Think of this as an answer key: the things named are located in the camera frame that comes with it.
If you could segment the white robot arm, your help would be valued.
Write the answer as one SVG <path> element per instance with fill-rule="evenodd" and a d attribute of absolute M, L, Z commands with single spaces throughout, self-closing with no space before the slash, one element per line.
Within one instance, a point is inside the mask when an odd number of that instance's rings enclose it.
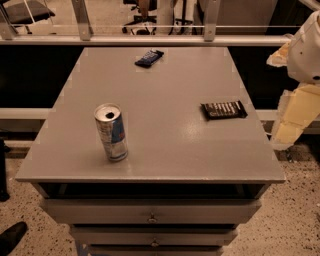
<path fill-rule="evenodd" d="M 320 115 L 320 13 L 313 12 L 267 64 L 286 66 L 288 76 L 299 82 L 293 91 L 283 91 L 271 131 L 272 147 L 282 151 Z"/>

